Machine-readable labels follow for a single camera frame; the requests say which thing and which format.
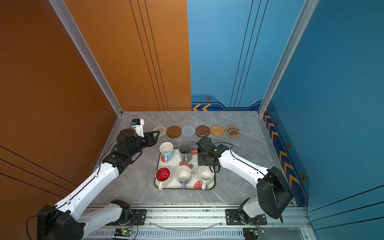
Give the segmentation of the paw shaped wooden coaster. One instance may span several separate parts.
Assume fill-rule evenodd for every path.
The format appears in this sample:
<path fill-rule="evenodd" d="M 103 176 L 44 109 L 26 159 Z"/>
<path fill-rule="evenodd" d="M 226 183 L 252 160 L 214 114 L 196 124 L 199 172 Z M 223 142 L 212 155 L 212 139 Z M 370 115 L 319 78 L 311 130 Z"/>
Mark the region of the paw shaped wooden coaster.
<path fill-rule="evenodd" d="M 225 133 L 230 139 L 236 139 L 241 136 L 241 129 L 235 125 L 230 125 L 226 127 Z"/>

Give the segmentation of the light brown wooden coaster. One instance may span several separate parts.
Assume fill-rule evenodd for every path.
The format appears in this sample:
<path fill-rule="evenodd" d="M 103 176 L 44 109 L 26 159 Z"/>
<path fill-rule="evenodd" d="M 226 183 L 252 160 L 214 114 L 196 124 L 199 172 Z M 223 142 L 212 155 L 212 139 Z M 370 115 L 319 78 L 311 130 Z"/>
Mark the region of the light brown wooden coaster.
<path fill-rule="evenodd" d="M 182 129 L 179 126 L 171 126 L 167 128 L 166 134 L 169 138 L 175 139 L 182 134 Z"/>

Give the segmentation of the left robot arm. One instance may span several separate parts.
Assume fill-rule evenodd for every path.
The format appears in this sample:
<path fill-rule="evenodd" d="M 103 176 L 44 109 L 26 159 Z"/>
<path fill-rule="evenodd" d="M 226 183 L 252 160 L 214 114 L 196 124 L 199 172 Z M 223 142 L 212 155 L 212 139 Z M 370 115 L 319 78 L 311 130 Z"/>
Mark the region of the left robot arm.
<path fill-rule="evenodd" d="M 97 170 L 54 206 L 41 208 L 37 214 L 37 239 L 81 240 L 109 223 L 131 224 L 134 216 L 130 204 L 122 200 L 113 200 L 88 215 L 84 215 L 84 211 L 110 182 L 141 156 L 145 148 L 155 146 L 159 136 L 159 131 L 139 134 L 139 130 L 122 130 Z"/>

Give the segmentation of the blue grey woven coaster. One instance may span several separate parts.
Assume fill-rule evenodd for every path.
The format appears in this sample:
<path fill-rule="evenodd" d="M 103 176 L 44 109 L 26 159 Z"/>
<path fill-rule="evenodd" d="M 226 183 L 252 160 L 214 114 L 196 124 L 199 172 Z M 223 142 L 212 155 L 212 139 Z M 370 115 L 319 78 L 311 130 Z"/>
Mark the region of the blue grey woven coaster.
<path fill-rule="evenodd" d="M 182 128 L 182 135 L 186 138 L 190 138 L 190 137 L 193 137 L 196 133 L 196 129 L 189 125 L 189 126 L 184 126 Z"/>

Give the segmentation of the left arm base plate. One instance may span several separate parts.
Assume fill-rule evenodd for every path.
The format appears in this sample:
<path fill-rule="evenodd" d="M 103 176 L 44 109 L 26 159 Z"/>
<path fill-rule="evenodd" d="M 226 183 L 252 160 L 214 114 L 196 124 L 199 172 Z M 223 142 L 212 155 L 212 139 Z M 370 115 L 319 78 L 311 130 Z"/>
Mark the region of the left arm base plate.
<path fill-rule="evenodd" d="M 136 210 L 124 210 L 118 224 L 121 226 L 144 226 L 147 216 L 147 210 L 136 209 Z"/>

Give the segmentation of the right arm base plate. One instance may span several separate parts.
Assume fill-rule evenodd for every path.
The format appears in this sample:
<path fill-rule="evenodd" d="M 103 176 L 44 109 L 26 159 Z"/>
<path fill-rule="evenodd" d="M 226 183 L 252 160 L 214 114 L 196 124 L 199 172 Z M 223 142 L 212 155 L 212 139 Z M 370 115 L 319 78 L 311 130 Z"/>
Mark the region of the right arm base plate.
<path fill-rule="evenodd" d="M 238 209 L 226 209 L 226 223 L 229 226 L 234 225 L 267 225 L 265 215 L 258 215 L 254 218 L 249 217 L 245 212 Z"/>

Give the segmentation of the dark brown worn coaster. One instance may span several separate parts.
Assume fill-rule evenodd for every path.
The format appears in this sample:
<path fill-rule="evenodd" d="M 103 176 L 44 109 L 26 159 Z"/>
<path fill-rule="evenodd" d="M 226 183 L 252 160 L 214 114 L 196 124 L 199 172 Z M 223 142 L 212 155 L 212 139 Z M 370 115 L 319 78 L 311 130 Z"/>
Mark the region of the dark brown worn coaster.
<path fill-rule="evenodd" d="M 208 126 L 200 125 L 196 128 L 195 133 L 198 137 L 204 138 L 210 135 L 211 130 Z"/>

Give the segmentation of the tan rattan coaster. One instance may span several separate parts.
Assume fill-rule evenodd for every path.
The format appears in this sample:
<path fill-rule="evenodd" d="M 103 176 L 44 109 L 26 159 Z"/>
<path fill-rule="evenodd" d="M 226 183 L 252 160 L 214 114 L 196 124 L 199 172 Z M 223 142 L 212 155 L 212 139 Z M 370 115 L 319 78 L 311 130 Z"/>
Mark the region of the tan rattan coaster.
<path fill-rule="evenodd" d="M 221 137 L 225 134 L 225 128 L 220 125 L 214 125 L 210 128 L 210 132 L 214 137 Z"/>

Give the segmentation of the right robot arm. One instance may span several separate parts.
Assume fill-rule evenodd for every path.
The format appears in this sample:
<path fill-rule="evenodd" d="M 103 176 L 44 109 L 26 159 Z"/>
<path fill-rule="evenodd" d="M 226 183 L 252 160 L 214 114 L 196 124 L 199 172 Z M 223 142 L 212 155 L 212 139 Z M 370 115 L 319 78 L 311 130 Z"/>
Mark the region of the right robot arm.
<path fill-rule="evenodd" d="M 238 208 L 238 216 L 245 225 L 254 224 L 257 217 L 267 215 L 284 222 L 282 213 L 294 198 L 294 191 L 285 174 L 277 168 L 270 169 L 256 165 L 237 155 L 227 143 L 213 143 L 202 138 L 196 143 L 198 160 L 209 169 L 228 169 L 247 182 L 257 191 L 256 198 L 247 198 Z"/>

